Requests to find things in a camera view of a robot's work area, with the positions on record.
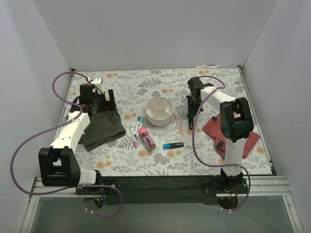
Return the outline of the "orange pink pen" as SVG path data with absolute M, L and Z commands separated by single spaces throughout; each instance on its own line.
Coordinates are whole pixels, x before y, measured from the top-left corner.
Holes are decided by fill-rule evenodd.
M 175 119 L 175 121 L 176 121 L 176 123 L 177 123 L 177 126 L 178 126 L 178 128 L 179 128 L 179 131 L 180 131 L 181 135 L 184 135 L 183 129 L 182 129 L 180 123 L 179 123 L 179 120 L 178 120 L 178 117 L 176 116 L 176 114 L 174 114 L 174 119 Z

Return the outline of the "blue black highlighter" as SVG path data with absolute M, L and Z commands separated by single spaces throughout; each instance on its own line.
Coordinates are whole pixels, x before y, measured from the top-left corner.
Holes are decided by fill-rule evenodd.
M 169 149 L 174 149 L 174 148 L 181 148 L 184 146 L 183 142 L 178 142 L 178 143 L 168 143 L 163 145 L 164 150 L 169 150 Z

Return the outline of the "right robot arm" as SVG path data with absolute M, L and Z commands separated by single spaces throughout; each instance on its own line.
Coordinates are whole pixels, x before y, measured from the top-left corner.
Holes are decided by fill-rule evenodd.
M 189 79 L 188 87 L 189 129 L 193 130 L 202 106 L 207 102 L 220 112 L 220 129 L 225 137 L 224 164 L 220 166 L 220 174 L 206 183 L 206 191 L 231 193 L 243 182 L 242 154 L 254 128 L 248 100 L 231 97 L 222 92 L 224 85 L 215 87 L 211 83 L 203 83 L 201 77 Z

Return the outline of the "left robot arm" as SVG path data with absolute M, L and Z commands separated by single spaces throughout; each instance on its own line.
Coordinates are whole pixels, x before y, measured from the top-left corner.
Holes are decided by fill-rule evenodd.
M 116 109 L 113 90 L 105 98 L 100 78 L 80 85 L 80 95 L 74 100 L 67 124 L 48 148 L 38 154 L 41 179 L 44 186 L 75 187 L 86 185 L 92 194 L 103 190 L 103 181 L 97 170 L 81 169 L 75 157 L 80 139 L 96 145 L 112 135 L 111 115 Z

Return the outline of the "dark green cloth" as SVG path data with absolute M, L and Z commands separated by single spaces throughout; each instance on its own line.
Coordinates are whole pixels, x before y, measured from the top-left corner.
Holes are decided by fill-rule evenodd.
M 79 140 L 79 143 L 83 144 L 88 152 L 104 143 L 125 136 L 126 129 L 122 125 L 117 108 L 115 111 L 109 111 L 107 107 L 106 112 L 89 114 L 89 116 L 90 124 L 85 129 L 85 134 Z

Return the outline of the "blue capped marker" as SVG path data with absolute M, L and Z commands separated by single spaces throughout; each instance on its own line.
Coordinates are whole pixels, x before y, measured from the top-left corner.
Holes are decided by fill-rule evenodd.
M 140 125 L 140 116 L 138 116 L 138 118 L 137 118 L 137 123 L 136 123 L 136 128 L 135 128 L 135 133 L 134 133 L 134 137 L 135 137 L 135 138 L 138 137 L 139 125 Z

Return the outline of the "white round organizer container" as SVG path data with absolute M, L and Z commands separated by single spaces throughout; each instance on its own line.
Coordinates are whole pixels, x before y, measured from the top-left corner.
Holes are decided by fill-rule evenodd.
M 166 97 L 154 97 L 147 102 L 145 111 L 152 125 L 162 127 L 172 120 L 174 105 Z

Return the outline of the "floral table mat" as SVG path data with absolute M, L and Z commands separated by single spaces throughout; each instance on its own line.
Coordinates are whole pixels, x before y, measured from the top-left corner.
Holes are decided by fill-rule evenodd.
M 213 140 L 203 131 L 209 119 L 218 114 L 217 109 L 205 104 L 194 130 L 188 127 L 188 80 L 204 76 L 205 83 L 225 85 L 224 92 L 235 98 L 247 97 L 240 71 L 237 68 L 128 70 L 83 72 L 71 79 L 67 99 L 79 95 L 85 77 L 101 78 L 104 89 L 113 89 L 117 110 L 126 135 L 88 152 L 84 145 L 76 148 L 76 160 L 82 169 L 97 169 L 103 176 L 158 176 L 158 175 L 217 175 L 223 158 L 216 152 Z M 154 97 L 166 97 L 174 105 L 184 135 L 174 119 L 164 127 L 143 123 L 156 148 L 148 151 L 137 140 L 134 148 L 130 126 L 135 129 L 137 118 L 146 117 L 145 106 Z M 181 148 L 164 150 L 163 145 L 183 142 Z

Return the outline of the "pink capped marker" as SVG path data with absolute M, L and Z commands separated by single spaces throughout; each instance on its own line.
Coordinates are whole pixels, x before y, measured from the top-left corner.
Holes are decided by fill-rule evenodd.
M 131 133 L 131 137 L 132 137 L 134 148 L 137 148 L 138 145 L 137 145 L 137 142 L 136 142 L 136 138 L 134 136 L 134 132 L 133 132 L 133 127 L 132 126 L 130 126 L 130 133 Z

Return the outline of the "pink lid pencil jar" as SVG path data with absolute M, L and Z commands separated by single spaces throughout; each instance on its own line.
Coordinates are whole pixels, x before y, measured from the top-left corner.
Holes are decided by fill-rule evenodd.
M 138 133 L 147 150 L 153 150 L 156 147 L 154 140 L 149 136 L 145 128 L 140 128 L 138 130 Z

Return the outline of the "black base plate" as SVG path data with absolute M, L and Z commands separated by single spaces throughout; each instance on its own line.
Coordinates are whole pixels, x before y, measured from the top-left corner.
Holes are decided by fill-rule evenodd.
M 124 204 L 202 203 L 217 204 L 217 194 L 226 188 L 220 176 L 100 177 L 99 184 L 115 186 Z

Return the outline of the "aluminium front rail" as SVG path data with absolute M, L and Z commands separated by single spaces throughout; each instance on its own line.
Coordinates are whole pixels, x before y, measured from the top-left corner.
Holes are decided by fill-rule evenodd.
M 254 176 L 233 194 L 215 176 L 105 177 L 54 193 L 40 179 L 24 233 L 301 233 L 283 176 Z

